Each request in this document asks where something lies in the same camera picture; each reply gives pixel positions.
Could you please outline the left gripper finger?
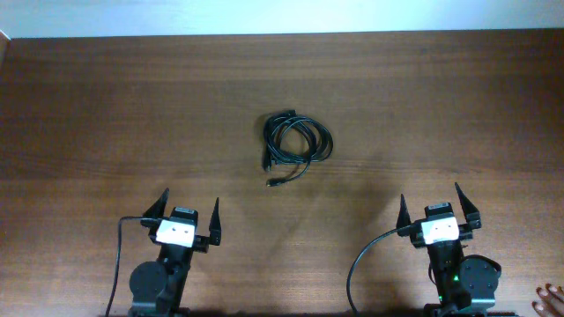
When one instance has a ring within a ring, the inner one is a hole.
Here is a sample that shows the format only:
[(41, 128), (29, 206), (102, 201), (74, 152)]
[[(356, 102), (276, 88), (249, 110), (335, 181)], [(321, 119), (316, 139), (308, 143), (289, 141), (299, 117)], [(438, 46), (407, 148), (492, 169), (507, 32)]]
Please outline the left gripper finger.
[(157, 201), (143, 213), (143, 217), (161, 218), (164, 215), (167, 200), (169, 197), (169, 188), (166, 188)]
[(211, 221), (209, 224), (209, 244), (219, 246), (221, 243), (221, 222), (219, 216), (219, 198), (216, 199), (213, 212), (211, 214)]

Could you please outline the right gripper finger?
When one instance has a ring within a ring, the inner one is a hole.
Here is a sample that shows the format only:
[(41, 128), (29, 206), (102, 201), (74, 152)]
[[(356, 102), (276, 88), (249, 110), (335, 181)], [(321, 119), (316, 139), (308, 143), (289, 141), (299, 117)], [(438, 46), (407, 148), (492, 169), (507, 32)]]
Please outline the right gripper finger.
[(464, 194), (463, 190), (460, 188), (457, 182), (455, 183), (455, 188), (464, 213), (464, 218), (466, 220), (466, 223), (470, 227), (480, 227), (481, 218), (478, 208)]
[(412, 227), (409, 211), (404, 195), (400, 195), (400, 209), (397, 217), (396, 229), (399, 236), (409, 236)]

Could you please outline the black cable gold plug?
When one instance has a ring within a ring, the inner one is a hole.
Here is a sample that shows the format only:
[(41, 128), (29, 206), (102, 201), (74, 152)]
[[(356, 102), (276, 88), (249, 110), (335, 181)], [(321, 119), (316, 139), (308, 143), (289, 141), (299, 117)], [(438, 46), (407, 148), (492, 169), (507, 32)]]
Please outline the black cable gold plug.
[(283, 150), (281, 147), (282, 135), (272, 134), (268, 131), (263, 133), (265, 143), (262, 161), (263, 170), (268, 173), (273, 165), (295, 166), (294, 170), (285, 177), (268, 179), (266, 181), (268, 187), (277, 187), (287, 182), (295, 181), (309, 169), (313, 160), (311, 151), (313, 150), (313, 142), (316, 140), (316, 137), (304, 131), (300, 131), (300, 134), (308, 143), (308, 150), (302, 154)]

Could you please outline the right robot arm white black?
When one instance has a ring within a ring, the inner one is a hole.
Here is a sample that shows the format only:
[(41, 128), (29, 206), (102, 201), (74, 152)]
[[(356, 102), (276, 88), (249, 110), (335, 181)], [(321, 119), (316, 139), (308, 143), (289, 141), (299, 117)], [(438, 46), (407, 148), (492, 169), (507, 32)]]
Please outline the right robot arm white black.
[(443, 316), (486, 316), (494, 307), (494, 293), (501, 277), (501, 265), (479, 254), (466, 255), (463, 242), (482, 226), (478, 208), (455, 185), (465, 222), (456, 221), (451, 203), (425, 208), (425, 217), (411, 221), (406, 200), (400, 197), (397, 234), (408, 237), (416, 248), (425, 248), (439, 302), (427, 304), (425, 314)]

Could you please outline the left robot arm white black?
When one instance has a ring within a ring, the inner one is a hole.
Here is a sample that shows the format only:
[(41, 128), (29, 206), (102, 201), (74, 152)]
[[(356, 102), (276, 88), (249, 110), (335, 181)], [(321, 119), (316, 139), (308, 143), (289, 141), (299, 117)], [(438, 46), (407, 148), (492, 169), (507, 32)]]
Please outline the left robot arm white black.
[(198, 235), (198, 212), (174, 207), (169, 216), (165, 208), (169, 190), (142, 215), (141, 225), (149, 229), (151, 242), (160, 247), (156, 260), (139, 264), (131, 273), (129, 286), (132, 305), (129, 316), (188, 316), (182, 308), (182, 294), (195, 253), (205, 254), (221, 242), (219, 202), (215, 202), (209, 234)]

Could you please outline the person's hand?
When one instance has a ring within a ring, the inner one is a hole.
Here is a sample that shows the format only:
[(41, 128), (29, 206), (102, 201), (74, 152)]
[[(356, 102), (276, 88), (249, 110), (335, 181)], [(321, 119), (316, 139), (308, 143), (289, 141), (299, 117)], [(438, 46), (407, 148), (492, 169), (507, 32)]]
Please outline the person's hand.
[(531, 306), (539, 317), (563, 317), (563, 290), (559, 286), (546, 284), (536, 289), (537, 299), (533, 300)]

